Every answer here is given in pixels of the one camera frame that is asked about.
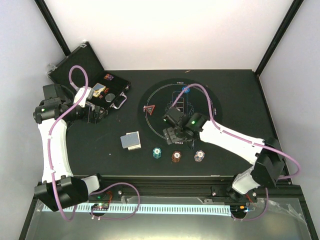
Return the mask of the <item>green poker chip stack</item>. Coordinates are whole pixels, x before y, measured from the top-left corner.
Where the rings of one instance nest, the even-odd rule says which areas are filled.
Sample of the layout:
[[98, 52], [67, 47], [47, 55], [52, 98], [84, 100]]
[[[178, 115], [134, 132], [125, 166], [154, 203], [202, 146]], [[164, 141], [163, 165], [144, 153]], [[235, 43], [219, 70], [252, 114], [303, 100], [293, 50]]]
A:
[[155, 159], [159, 159], [159, 158], [162, 156], [162, 150], [161, 150], [159, 147], [155, 147], [155, 148], [152, 150], [152, 156], [153, 156]]

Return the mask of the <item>triangular all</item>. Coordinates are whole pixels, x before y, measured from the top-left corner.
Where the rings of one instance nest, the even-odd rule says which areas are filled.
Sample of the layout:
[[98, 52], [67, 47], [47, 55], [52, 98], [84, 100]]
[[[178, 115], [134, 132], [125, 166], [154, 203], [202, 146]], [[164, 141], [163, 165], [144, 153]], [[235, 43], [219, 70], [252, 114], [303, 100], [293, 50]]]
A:
[[143, 107], [143, 110], [151, 116], [154, 112], [155, 107], [156, 106], [154, 104], [153, 105], [146, 105]]

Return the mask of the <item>blue round button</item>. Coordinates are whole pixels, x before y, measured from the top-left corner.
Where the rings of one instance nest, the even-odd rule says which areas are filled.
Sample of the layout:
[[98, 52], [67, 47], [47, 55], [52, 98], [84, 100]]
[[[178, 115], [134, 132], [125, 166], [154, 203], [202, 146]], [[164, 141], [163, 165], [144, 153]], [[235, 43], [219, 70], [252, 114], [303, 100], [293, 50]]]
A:
[[187, 86], [184, 86], [182, 87], [181, 91], [184, 92], [185, 94], [188, 94], [190, 92], [190, 89]]

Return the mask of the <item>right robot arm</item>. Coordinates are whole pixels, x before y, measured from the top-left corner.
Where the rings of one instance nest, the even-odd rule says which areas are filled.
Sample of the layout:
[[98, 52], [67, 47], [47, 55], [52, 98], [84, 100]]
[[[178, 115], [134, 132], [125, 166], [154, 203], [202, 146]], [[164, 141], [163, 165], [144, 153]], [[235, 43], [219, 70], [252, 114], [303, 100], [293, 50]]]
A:
[[187, 116], [175, 107], [162, 117], [169, 124], [163, 130], [169, 145], [180, 141], [200, 140], [216, 145], [246, 160], [251, 166], [233, 177], [233, 182], [222, 192], [231, 202], [242, 198], [258, 187], [276, 186], [285, 166], [285, 158], [280, 154], [280, 144], [275, 138], [263, 140], [249, 137], [218, 123], [201, 113]]

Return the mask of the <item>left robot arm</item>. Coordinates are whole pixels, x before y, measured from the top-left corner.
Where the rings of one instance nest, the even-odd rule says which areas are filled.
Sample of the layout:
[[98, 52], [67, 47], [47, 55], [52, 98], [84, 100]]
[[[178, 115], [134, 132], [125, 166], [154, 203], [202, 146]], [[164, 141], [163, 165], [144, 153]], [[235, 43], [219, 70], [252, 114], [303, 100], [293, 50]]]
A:
[[34, 195], [53, 212], [82, 204], [91, 194], [103, 199], [108, 192], [100, 174], [84, 178], [74, 177], [67, 153], [67, 126], [82, 120], [91, 107], [87, 99], [93, 96], [90, 87], [80, 88], [70, 99], [60, 84], [43, 88], [44, 100], [35, 108], [33, 118], [38, 125], [43, 147], [42, 183], [34, 188]]

